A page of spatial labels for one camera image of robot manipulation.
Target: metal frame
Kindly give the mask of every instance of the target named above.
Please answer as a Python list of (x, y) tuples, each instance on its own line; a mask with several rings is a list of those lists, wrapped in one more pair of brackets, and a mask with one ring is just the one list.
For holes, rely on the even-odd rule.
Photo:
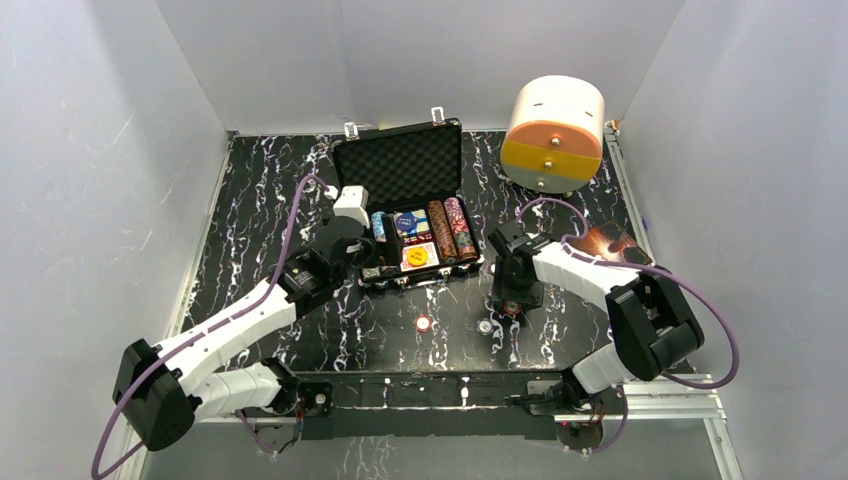
[[(639, 209), (635, 198), (633, 197), (633, 192), (627, 177), (624, 157), (618, 143), (618, 137), (609, 125), (604, 127), (604, 138), (610, 151), (613, 168), (618, 177), (625, 205), (627, 206), (627, 210), (630, 214), (630, 220), (633, 224), (636, 240), (645, 249), (648, 255), (653, 258), (654, 254), (651, 250), (650, 242), (648, 241), (648, 236), (645, 232), (644, 224), (642, 223), (642, 217), (639, 213)], [(208, 230), (211, 227), (212, 213), (214, 212), (224, 172), (226, 171), (227, 163), (229, 161), (229, 151), (222, 166), (221, 175), (218, 179), (215, 194), (211, 199), (210, 208), (206, 214), (206, 218), (204, 219), (198, 249), (185, 280), (183, 298), (177, 315), (174, 317), (173, 323), (168, 329), (168, 336), (179, 334), (182, 327), (185, 312), (188, 308), (188, 299), (190, 298), (194, 275), (199, 268), (206, 233), (208, 233)], [(705, 382), (710, 381), (711, 378), (710, 375), (706, 374), (681, 375), (681, 377), (693, 381)], [(627, 395), (628, 405), (630, 408), (630, 420), (703, 419), (704, 426), (710, 440), (710, 446), (712, 447), (722, 480), (742, 479), (742, 472), (739, 468), (739, 464), (733, 450), (733, 445), (727, 432), (724, 408), (721, 404), (718, 393), (716, 393), (715, 390), (694, 390), (662, 378), (650, 383), (633, 382), (627, 384), (624, 386), (624, 391)], [(554, 421), (556, 422), (585, 421), (587, 419), (587, 414), (554, 416)], [(620, 420), (621, 415), (610, 414), (607, 415), (607, 419)], [(231, 414), (224, 414), (220, 417), (205, 419), (203, 422), (240, 423), (241, 421), (234, 418)], [(291, 417), (260, 417), (253, 419), (253, 422), (262, 425), (293, 425), (294, 419)], [(138, 441), (138, 436), (132, 431), (132, 429), (128, 429), (124, 452)], [(125, 463), (117, 471), (115, 478), (118, 480), (137, 480), (140, 478), (146, 453), (146, 450), (142, 449), (142, 451), (130, 458), (127, 463)]]

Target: gray wall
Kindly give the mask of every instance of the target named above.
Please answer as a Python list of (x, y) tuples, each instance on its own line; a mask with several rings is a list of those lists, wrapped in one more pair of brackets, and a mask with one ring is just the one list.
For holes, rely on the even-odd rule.
[[(730, 317), (746, 478), (845, 478), (848, 3), (687, 2), (622, 126), (659, 261)], [(696, 364), (728, 366), (727, 344)]]
[(0, 131), (0, 478), (85, 478), (123, 348), (175, 313), (226, 133), (152, 0), (0, 3)]
[(682, 0), (156, 0), (228, 130), (417, 123), (441, 105), (506, 128), (518, 91), (567, 74), (621, 118)]

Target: cylindrical container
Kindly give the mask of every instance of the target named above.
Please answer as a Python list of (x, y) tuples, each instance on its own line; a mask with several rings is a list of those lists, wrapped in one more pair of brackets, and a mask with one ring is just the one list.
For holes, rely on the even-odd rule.
[(459, 199), (451, 197), (445, 200), (445, 213), (447, 213), (448, 222), (450, 222), (459, 259), (474, 260), (477, 258), (477, 250), (474, 248), (474, 240), (471, 238), (468, 222), (465, 221)]
[(427, 214), (433, 224), (433, 233), (436, 236), (436, 246), (439, 247), (439, 255), (442, 262), (451, 264), (456, 262), (456, 245), (453, 243), (453, 232), (451, 231), (448, 218), (445, 216), (445, 208), (442, 202), (433, 200), (427, 204)]
[(371, 230), (374, 231), (374, 239), (378, 242), (386, 241), (386, 231), (383, 229), (383, 215), (386, 212), (374, 212), (371, 214)]
[(582, 187), (603, 153), (604, 97), (591, 83), (549, 75), (521, 89), (501, 149), (515, 183), (544, 193)]

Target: blue poker chip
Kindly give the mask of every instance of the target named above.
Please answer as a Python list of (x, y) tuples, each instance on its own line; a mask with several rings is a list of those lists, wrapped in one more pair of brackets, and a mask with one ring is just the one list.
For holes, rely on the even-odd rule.
[(402, 230), (404, 232), (412, 230), (417, 224), (418, 219), (410, 212), (404, 213), (395, 220), (395, 225), (398, 227), (398, 230)]

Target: foam lining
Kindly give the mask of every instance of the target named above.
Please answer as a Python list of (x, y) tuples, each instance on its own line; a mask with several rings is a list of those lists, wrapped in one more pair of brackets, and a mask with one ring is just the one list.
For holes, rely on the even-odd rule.
[(369, 212), (445, 199), (459, 190), (462, 177), (462, 124), (421, 123), (377, 132), (333, 148), (339, 182), (368, 190)]

